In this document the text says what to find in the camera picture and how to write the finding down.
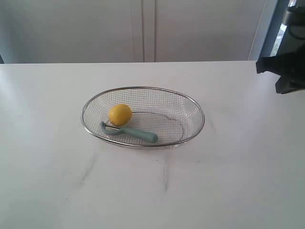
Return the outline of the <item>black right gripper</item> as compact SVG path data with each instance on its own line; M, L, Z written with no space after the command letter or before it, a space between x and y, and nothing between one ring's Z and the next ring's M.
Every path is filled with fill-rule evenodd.
M284 53L272 57L262 57L256 62L256 72L275 74L296 74L296 79L280 76L275 83L277 94L289 94L305 89L305 48L296 53Z

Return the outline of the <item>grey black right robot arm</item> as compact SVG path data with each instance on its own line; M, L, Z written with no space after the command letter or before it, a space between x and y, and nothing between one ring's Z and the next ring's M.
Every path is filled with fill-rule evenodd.
M293 32L295 27L305 27L304 6L288 7L283 24L286 26L288 34L299 41L305 38ZM271 57L260 57L256 62L258 74L271 72L279 75L275 83L275 90L278 94L288 94L305 89L305 46L302 45L292 52L287 52Z

